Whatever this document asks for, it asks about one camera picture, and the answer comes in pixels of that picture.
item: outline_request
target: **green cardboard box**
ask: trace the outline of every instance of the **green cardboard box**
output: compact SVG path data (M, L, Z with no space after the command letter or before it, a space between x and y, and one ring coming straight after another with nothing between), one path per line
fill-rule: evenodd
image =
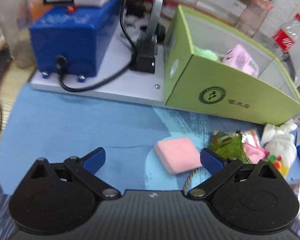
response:
M259 77L201 57L195 46L224 55L241 44ZM239 30L179 6L164 45L164 100L169 107L254 123L279 125L300 112L300 94L268 49Z

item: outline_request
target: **metal screw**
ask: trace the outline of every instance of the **metal screw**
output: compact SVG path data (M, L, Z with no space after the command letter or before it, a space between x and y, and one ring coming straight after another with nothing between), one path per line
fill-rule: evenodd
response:
M149 197L151 197L151 198L155 198L157 196L159 196L159 195L157 193L154 193L154 192L149 194Z
M119 192L114 188L107 188L102 193L106 197L115 197L118 195Z
M203 197L206 194L206 192L203 189L194 188L190 190L190 194L194 197Z

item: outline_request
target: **pink sponge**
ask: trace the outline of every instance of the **pink sponge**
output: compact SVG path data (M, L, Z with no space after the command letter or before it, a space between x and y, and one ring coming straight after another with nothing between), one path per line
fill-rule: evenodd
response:
M188 137L159 141L154 146L154 150L170 174L182 173L202 166L200 153Z

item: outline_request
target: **bottle cap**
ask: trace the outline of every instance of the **bottle cap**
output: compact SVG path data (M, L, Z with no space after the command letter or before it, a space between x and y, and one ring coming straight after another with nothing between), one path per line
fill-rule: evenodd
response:
M300 22L300 14L299 13L296 13L296 15L294 17Z

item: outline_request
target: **pink package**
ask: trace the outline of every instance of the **pink package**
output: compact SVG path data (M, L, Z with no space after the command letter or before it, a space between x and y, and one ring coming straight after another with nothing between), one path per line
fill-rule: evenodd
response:
M158 141L154 150L170 174L178 174L202 166L200 153L188 137Z
M251 76L257 77L259 75L258 65L240 44L236 45L225 54L222 63L239 69Z
M269 155L265 149L261 147L254 147L249 143L243 143L243 151L253 164L257 164L260 160L267 158Z

